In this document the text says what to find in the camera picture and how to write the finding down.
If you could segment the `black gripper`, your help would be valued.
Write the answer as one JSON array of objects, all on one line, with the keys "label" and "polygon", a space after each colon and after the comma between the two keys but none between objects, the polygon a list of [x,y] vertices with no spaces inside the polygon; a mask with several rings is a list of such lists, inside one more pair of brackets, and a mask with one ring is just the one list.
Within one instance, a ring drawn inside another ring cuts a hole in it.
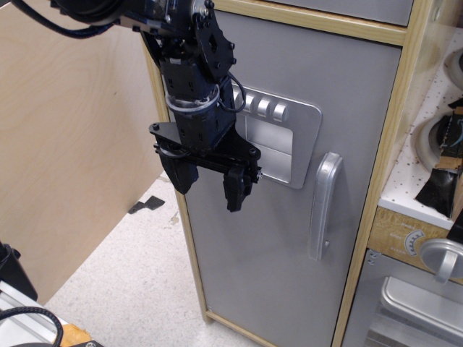
[{"label": "black gripper", "polygon": [[236,115],[219,107],[205,113],[175,113],[174,122],[150,125],[156,152],[174,188],[186,194],[197,181],[197,167],[224,175],[227,209],[238,212],[258,182],[260,151],[236,131]]}]

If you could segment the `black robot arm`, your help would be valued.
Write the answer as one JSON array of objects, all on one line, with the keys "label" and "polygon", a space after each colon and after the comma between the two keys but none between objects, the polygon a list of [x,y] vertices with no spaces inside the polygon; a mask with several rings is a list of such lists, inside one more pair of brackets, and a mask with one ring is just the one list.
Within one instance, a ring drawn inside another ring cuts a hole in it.
[{"label": "black robot arm", "polygon": [[212,1],[52,1],[51,6],[83,29],[61,27],[24,1],[15,6],[61,35],[86,39],[113,26],[139,33],[166,84],[172,122],[155,123],[150,133],[174,188],[187,193],[199,168],[222,173],[230,211],[239,211],[260,177],[260,151],[240,137],[234,101],[238,80],[230,72],[235,45],[218,26]]}]

